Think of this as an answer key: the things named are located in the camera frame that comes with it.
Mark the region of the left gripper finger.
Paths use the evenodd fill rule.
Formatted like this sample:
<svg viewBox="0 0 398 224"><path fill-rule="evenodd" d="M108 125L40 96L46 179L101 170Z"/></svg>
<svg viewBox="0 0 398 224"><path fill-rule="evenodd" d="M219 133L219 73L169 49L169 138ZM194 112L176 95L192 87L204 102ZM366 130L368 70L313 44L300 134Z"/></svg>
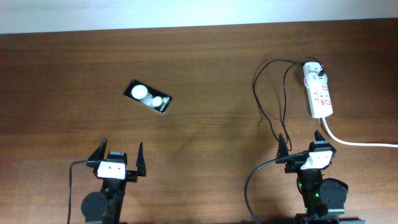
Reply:
<svg viewBox="0 0 398 224"><path fill-rule="evenodd" d="M89 156L89 161L100 161L104 159L104 154L106 150L107 139L103 139L98 148Z"/></svg>
<svg viewBox="0 0 398 224"><path fill-rule="evenodd" d="M146 171L146 163L144 160L143 143L142 142L139 145L139 150L138 150L137 160L136 160L136 167L137 167L137 176L145 177L147 171Z"/></svg>

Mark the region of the black smartphone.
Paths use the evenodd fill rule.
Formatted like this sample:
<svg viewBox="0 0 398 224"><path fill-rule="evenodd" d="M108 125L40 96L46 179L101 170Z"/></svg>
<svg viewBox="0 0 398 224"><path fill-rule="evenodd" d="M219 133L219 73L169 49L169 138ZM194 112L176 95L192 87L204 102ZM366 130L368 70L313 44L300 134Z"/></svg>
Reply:
<svg viewBox="0 0 398 224"><path fill-rule="evenodd" d="M158 112L164 114L173 98L139 80L132 80L124 91L124 96Z"/></svg>

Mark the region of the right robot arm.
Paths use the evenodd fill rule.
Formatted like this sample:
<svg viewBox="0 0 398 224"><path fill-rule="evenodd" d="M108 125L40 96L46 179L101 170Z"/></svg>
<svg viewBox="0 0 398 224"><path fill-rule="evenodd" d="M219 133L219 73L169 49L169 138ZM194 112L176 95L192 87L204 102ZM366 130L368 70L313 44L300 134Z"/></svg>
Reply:
<svg viewBox="0 0 398 224"><path fill-rule="evenodd" d="M341 180L323 178L322 171L332 165L336 149L320 134L308 150L290 155L287 143L279 135L276 163L285 164L286 174L297 174L296 185L303 198L306 213L298 213L295 223L365 223L358 217L341 218L349 187Z"/></svg>

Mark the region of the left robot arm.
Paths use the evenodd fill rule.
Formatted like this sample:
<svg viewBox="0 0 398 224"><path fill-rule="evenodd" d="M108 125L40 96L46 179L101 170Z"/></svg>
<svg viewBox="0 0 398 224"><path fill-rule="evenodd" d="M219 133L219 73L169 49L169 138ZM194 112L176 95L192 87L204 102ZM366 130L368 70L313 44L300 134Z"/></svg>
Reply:
<svg viewBox="0 0 398 224"><path fill-rule="evenodd" d="M99 191L89 193L81 203L85 223L119 223L127 183L146 176L143 144L139 145L136 170L127 169L125 152L106 154L106 145L107 140L103 140L88 158L87 166L93 169L102 186Z"/></svg>

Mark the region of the white USB charger adapter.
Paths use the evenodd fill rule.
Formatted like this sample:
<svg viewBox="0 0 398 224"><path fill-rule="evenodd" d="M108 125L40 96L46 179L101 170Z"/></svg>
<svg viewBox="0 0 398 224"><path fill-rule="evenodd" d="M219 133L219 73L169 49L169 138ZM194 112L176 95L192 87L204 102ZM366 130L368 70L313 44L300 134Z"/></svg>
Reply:
<svg viewBox="0 0 398 224"><path fill-rule="evenodd" d="M318 62L307 62L303 66L304 78L307 83L327 81L327 76L322 65Z"/></svg>

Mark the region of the white power strip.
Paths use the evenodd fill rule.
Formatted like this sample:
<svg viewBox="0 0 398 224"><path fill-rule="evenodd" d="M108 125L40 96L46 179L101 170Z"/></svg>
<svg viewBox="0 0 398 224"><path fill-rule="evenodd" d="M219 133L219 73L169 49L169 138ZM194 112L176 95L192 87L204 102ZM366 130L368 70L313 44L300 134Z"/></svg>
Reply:
<svg viewBox="0 0 398 224"><path fill-rule="evenodd" d="M331 97L328 89L328 77L325 83L307 83L305 78L303 78L303 82L307 89L312 117L320 119L332 115L333 108L331 105Z"/></svg>

